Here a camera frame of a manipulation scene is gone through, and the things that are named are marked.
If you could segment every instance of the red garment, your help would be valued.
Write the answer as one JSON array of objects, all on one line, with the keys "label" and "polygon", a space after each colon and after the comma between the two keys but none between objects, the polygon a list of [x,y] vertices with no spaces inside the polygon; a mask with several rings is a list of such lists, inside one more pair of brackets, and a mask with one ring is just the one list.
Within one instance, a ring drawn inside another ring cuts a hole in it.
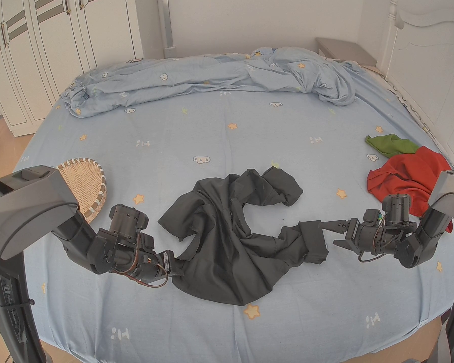
[{"label": "red garment", "polygon": [[[368,174],[368,192],[381,202],[390,194],[409,194],[412,197],[410,213],[421,217],[429,208],[428,200],[438,175],[450,170],[447,160],[427,147],[414,154],[397,154],[381,168]],[[452,221],[448,232],[452,232]]]}]

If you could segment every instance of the nightstand top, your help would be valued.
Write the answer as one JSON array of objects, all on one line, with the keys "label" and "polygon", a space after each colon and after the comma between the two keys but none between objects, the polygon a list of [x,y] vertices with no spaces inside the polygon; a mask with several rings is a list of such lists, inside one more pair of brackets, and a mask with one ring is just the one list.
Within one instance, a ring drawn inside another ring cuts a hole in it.
[{"label": "nightstand top", "polygon": [[316,41],[326,57],[345,61],[352,60],[359,64],[376,66],[376,59],[356,43],[328,38],[316,38]]}]

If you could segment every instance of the green cloth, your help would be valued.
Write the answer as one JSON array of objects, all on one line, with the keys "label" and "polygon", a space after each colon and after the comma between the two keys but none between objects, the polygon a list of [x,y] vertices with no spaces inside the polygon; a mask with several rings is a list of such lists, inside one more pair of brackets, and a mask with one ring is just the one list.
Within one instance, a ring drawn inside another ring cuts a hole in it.
[{"label": "green cloth", "polygon": [[396,154],[414,154],[418,148],[417,144],[410,140],[402,140],[397,135],[386,135],[370,137],[366,136],[365,141],[382,155],[393,157]]}]

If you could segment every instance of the white headboard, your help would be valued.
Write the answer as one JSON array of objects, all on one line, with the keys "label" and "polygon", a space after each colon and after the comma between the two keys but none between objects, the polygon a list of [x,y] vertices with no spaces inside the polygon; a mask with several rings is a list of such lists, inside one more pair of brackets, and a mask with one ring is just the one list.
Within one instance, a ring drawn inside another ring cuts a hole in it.
[{"label": "white headboard", "polygon": [[454,164],[454,10],[412,15],[391,0],[376,67]]}]

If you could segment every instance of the woven basket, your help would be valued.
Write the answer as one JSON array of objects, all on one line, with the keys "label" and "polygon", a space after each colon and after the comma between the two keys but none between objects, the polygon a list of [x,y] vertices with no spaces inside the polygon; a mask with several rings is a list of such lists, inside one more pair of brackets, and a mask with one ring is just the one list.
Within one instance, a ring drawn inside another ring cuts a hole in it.
[{"label": "woven basket", "polygon": [[106,201],[106,177],[97,161],[86,157],[64,161],[56,167],[75,198],[85,220],[91,223]]}]

